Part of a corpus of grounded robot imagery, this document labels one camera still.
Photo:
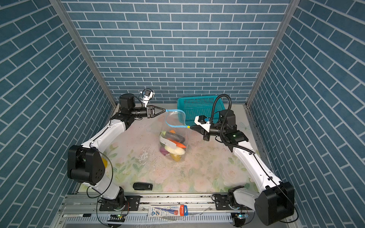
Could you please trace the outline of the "orange toy carrot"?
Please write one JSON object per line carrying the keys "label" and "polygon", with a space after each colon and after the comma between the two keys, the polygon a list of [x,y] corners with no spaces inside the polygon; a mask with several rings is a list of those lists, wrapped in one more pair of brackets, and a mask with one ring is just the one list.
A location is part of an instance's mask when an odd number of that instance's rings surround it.
{"label": "orange toy carrot", "polygon": [[177,141],[175,141],[175,140],[171,140],[170,139],[170,141],[171,142],[173,142],[174,144],[176,144],[176,146],[177,147],[179,147],[179,148],[183,148],[183,149],[186,149],[187,147],[183,144],[183,143],[181,143],[181,142],[177,142]]}

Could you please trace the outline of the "black toy eggplant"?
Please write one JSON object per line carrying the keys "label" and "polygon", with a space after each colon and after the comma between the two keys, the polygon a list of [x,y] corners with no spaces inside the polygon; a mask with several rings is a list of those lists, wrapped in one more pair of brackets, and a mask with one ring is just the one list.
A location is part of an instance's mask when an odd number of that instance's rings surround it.
{"label": "black toy eggplant", "polygon": [[185,142],[185,138],[181,135],[178,135],[178,134],[175,134],[175,133],[171,133],[171,132],[166,132],[166,131],[162,131],[160,133],[160,135],[165,138],[165,139],[168,139],[168,140],[175,140],[179,143],[184,143]]}

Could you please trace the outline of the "teal plastic basket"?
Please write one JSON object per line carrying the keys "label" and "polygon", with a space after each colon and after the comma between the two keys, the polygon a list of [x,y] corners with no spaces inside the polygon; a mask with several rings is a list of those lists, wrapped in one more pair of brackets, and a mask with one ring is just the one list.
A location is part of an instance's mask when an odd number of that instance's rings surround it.
{"label": "teal plastic basket", "polygon": [[186,114],[186,121],[193,121],[196,116],[211,117],[213,104],[217,96],[182,97],[177,100],[177,109]]}

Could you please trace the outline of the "clear zip top bag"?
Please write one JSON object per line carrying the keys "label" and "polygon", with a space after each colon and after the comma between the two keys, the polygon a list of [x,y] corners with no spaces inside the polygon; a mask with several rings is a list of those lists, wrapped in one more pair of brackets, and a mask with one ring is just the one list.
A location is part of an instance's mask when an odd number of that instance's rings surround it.
{"label": "clear zip top bag", "polygon": [[166,109],[159,135],[159,151],[167,159],[181,162],[189,145],[186,114],[180,109]]}

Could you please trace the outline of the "yellow toy potato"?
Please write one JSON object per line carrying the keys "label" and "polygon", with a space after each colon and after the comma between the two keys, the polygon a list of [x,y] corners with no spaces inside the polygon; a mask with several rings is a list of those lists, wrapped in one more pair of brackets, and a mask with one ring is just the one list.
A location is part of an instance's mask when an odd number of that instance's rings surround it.
{"label": "yellow toy potato", "polygon": [[177,155],[177,154],[170,154],[171,158],[175,161],[175,162],[179,162],[181,161],[181,159],[183,158],[183,155]]}

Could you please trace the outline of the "purple toy onion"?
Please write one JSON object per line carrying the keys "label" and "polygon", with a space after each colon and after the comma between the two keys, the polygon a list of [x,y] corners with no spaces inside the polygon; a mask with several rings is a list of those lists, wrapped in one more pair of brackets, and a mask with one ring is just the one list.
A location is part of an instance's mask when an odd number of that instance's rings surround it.
{"label": "purple toy onion", "polygon": [[165,150],[164,146],[160,146],[160,153],[164,156],[167,156],[170,154],[167,150]]}

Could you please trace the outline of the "white toy garlic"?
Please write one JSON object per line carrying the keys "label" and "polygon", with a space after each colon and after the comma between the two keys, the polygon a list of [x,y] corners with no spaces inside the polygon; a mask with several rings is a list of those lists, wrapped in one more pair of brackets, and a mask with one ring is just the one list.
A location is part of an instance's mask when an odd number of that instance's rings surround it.
{"label": "white toy garlic", "polygon": [[185,150],[180,147],[172,148],[172,147],[169,147],[168,145],[166,145],[164,148],[167,152],[169,152],[171,154],[175,154],[175,155],[184,155],[185,154]]}

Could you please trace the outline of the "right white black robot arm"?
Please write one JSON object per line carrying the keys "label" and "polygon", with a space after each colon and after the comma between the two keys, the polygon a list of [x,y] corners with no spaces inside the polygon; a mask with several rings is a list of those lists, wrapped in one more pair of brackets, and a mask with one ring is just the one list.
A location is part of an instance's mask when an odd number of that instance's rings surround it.
{"label": "right white black robot arm", "polygon": [[255,210],[260,221],[266,226],[278,221],[285,222],[284,219],[298,215],[294,187],[289,182],[282,182],[261,158],[256,156],[243,132],[233,127],[219,130],[209,124],[194,125],[189,128],[203,135],[206,141],[208,136],[219,136],[222,143],[239,158],[253,178],[258,191],[253,192],[245,187],[235,188],[231,195],[236,204]]}

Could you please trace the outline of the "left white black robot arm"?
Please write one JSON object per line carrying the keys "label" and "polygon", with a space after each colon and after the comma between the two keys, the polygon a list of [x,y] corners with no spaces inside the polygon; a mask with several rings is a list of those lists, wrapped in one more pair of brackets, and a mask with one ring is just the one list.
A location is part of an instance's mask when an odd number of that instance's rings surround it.
{"label": "left white black robot arm", "polygon": [[99,194],[111,210],[121,211],[126,207],[124,190],[113,183],[113,178],[105,174],[103,160],[112,162],[103,152],[114,139],[124,133],[131,124],[140,118],[154,118],[166,112],[164,108],[154,105],[146,107],[122,108],[113,115],[109,123],[95,136],[82,145],[73,145],[67,153],[67,176],[69,179],[83,183]]}

